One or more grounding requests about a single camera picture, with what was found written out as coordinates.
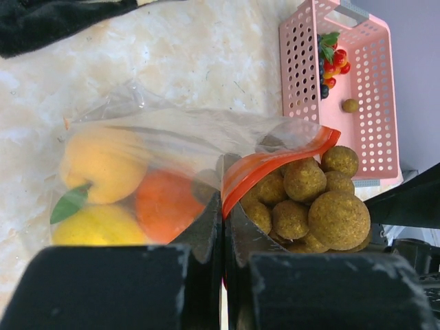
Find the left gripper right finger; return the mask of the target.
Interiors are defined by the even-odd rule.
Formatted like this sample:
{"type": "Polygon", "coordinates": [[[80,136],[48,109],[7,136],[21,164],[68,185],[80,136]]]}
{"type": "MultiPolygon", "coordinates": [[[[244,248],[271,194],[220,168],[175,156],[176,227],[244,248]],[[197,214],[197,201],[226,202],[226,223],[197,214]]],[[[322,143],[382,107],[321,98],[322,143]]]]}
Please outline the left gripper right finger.
{"type": "Polygon", "coordinates": [[[395,241],[389,252],[292,254],[222,196],[231,329],[438,329],[439,249],[395,241]]]}

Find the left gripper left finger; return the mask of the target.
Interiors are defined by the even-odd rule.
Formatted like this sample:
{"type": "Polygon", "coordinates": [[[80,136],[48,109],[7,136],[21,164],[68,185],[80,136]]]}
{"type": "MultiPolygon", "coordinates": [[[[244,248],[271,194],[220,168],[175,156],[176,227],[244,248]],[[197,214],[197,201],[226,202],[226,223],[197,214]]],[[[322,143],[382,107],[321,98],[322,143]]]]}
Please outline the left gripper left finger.
{"type": "Polygon", "coordinates": [[[48,247],[29,263],[2,329],[219,329],[221,200],[168,245],[48,247]]]}

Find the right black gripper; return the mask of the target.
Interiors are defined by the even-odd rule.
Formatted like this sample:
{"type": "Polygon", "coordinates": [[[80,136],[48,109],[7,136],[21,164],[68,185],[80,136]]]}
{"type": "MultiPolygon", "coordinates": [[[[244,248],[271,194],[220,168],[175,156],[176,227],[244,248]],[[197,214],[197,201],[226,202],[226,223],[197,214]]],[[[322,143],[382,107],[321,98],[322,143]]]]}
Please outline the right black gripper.
{"type": "Polygon", "coordinates": [[[381,225],[385,252],[405,258],[419,276],[432,309],[439,308],[439,165],[367,199],[371,221],[381,225]]]}

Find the yellow lemon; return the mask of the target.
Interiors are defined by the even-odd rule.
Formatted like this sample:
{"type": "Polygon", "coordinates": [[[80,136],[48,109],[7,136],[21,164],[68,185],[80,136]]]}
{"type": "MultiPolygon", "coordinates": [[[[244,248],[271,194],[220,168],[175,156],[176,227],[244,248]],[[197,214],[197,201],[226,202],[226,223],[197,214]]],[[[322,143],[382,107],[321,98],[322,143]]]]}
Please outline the yellow lemon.
{"type": "Polygon", "coordinates": [[[55,245],[145,245],[149,242],[135,217],[115,204],[87,206],[60,222],[55,245]]]}

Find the orange persimmon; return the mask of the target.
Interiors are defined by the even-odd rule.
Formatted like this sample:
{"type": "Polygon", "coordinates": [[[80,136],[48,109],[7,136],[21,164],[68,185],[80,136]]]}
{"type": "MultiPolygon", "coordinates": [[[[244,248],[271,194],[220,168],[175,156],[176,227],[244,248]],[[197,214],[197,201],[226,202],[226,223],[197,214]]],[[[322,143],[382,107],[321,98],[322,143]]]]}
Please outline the orange persimmon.
{"type": "Polygon", "coordinates": [[[137,220],[147,237],[167,244],[179,236],[204,211],[191,193],[191,180],[168,170],[152,170],[135,196],[137,220]]]}

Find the brown longan bunch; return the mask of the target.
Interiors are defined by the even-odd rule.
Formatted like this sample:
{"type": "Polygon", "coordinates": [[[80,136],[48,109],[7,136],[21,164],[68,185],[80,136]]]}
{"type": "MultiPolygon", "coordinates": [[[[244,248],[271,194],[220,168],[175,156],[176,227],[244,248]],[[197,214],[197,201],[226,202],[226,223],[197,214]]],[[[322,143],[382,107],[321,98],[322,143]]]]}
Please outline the brown longan bunch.
{"type": "Polygon", "coordinates": [[[320,159],[282,165],[240,200],[246,216],[292,253],[359,252],[372,237],[371,216],[356,197],[357,153],[333,146],[320,159]]]}

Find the clear zip top bag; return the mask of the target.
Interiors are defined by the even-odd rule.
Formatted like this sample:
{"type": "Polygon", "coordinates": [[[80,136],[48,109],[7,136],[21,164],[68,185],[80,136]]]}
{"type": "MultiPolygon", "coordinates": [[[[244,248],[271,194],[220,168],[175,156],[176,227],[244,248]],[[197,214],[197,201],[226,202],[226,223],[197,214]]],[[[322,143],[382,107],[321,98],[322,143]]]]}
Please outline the clear zip top bag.
{"type": "MultiPolygon", "coordinates": [[[[340,138],[336,129],[299,118],[179,107],[134,82],[116,87],[92,109],[64,124],[63,154],[49,218],[51,241],[61,221],[87,206],[122,206],[141,227],[135,210],[139,186],[117,202],[94,204],[87,201],[89,184],[70,189],[62,181],[60,165],[66,143],[82,129],[97,126],[137,133],[151,155],[145,176],[149,171],[165,170],[188,177],[193,197],[205,207],[214,194],[220,196],[221,217],[223,193],[231,193],[240,183],[247,184],[247,192],[283,164],[317,157],[340,138]]],[[[170,243],[148,238],[147,244],[170,243]]]]}

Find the orange peach fruit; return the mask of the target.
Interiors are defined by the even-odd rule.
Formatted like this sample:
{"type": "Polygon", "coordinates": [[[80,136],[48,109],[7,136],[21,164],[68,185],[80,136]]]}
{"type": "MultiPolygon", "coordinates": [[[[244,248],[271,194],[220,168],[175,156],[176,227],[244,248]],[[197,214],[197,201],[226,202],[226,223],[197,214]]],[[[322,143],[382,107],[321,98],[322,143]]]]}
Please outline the orange peach fruit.
{"type": "Polygon", "coordinates": [[[73,134],[66,143],[60,178],[70,189],[89,184],[89,203],[111,204],[135,191],[150,158],[137,133],[92,126],[73,134]]]}

